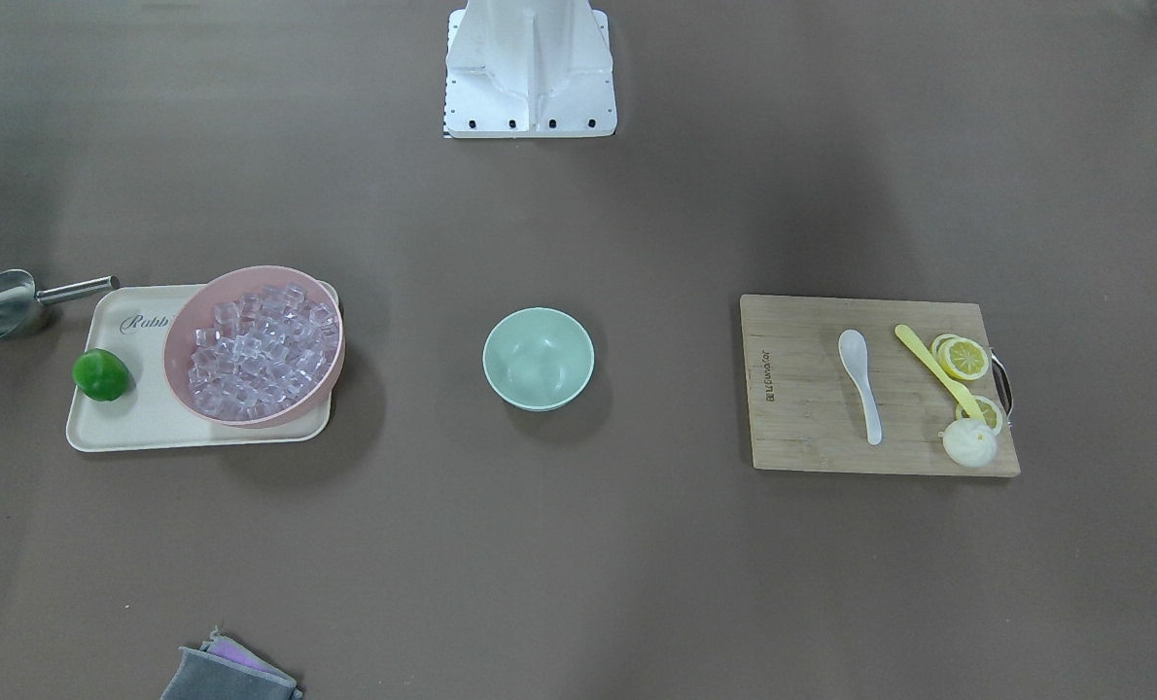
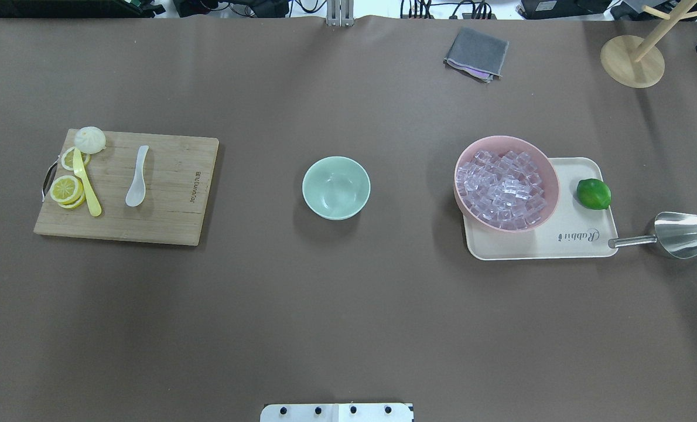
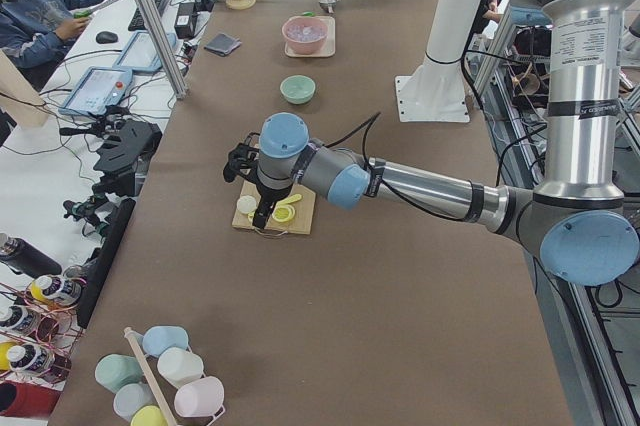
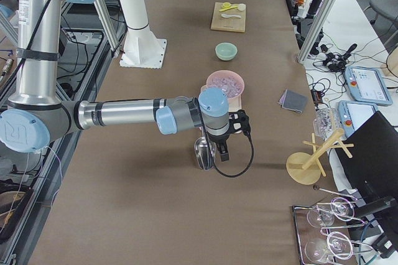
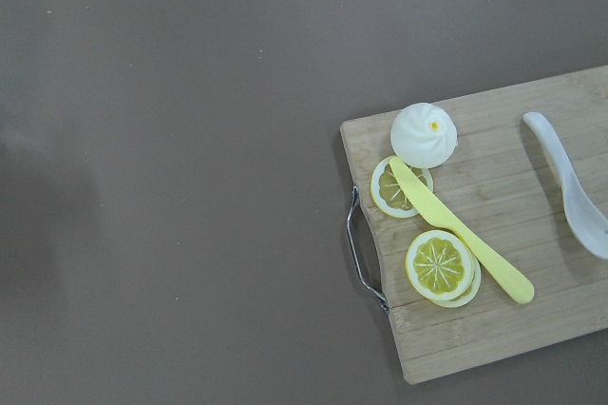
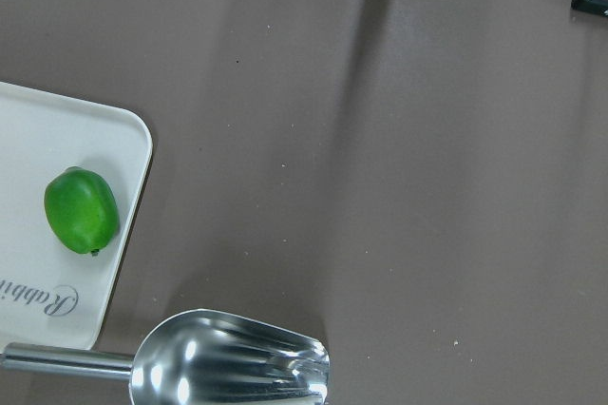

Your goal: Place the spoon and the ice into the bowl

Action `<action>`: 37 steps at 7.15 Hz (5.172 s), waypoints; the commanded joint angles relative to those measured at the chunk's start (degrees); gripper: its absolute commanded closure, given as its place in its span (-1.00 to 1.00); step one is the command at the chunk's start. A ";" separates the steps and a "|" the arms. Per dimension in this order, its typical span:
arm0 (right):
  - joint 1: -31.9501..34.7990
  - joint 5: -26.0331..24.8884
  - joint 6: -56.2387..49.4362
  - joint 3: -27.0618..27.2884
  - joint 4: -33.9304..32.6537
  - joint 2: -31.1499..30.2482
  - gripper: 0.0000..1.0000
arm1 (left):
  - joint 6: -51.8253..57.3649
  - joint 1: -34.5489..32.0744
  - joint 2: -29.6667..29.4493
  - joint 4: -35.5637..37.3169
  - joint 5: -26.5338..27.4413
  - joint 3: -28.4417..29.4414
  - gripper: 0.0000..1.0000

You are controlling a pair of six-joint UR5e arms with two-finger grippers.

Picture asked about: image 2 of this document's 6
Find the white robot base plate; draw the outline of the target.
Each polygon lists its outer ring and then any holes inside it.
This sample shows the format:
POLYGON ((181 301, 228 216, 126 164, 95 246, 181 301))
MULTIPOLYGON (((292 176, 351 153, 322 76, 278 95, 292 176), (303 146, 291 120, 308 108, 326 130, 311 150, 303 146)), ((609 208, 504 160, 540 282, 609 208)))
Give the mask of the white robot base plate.
POLYGON ((414 421, 406 403, 299 403, 266 405, 260 421, 414 421))

